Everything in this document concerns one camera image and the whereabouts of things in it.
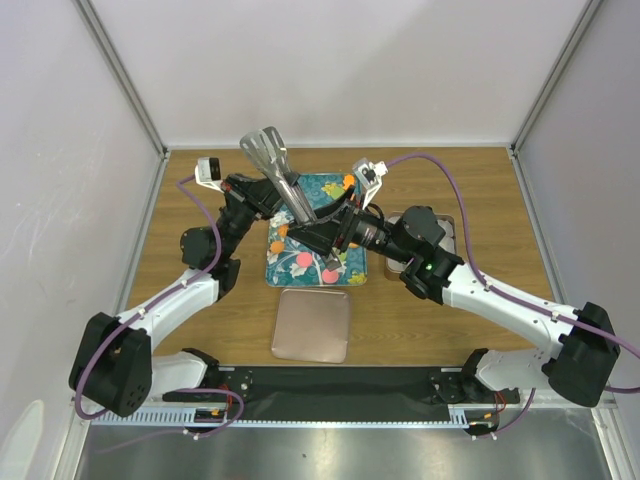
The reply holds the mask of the metal slotted tongs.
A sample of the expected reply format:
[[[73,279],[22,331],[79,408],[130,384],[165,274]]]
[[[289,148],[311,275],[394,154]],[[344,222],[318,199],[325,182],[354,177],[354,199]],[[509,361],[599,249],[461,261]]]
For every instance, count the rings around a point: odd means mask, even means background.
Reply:
[[[254,167],[276,187],[295,221],[305,225],[317,219],[298,185],[299,174],[289,164],[285,142],[274,126],[246,133],[240,139],[239,146]],[[342,265],[334,251],[330,255],[320,256],[330,271]]]

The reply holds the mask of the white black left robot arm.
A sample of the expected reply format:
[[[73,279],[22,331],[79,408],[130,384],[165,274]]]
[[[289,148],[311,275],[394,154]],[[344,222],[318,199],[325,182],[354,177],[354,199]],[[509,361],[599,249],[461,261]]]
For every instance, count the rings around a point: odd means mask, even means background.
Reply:
[[[154,351],[234,288],[240,263],[232,255],[238,244],[255,221],[271,219],[283,201],[267,178],[233,174],[212,180],[193,173],[176,186],[185,190],[190,182],[218,191],[227,202],[218,218],[208,220],[206,230],[213,238],[207,244],[213,252],[202,266],[188,267],[146,302],[115,316],[99,312],[90,318],[69,376],[74,410],[83,420],[108,412],[126,418],[148,399],[166,395],[198,400],[232,395],[220,389],[214,358],[192,349],[168,356]]]

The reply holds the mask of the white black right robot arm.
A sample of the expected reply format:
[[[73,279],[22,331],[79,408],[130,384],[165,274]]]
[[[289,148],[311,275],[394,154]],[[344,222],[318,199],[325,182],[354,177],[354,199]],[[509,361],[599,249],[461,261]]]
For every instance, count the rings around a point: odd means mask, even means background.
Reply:
[[[577,309],[544,300],[475,271],[441,247],[445,231],[427,206],[411,206],[384,221],[349,193],[315,212],[313,223],[292,221],[290,238],[321,256],[356,244],[404,264],[399,278],[417,298],[481,316],[532,344],[530,350],[477,349],[460,377],[462,394],[482,402],[497,390],[549,387],[564,399],[594,407],[620,355],[604,308]]]

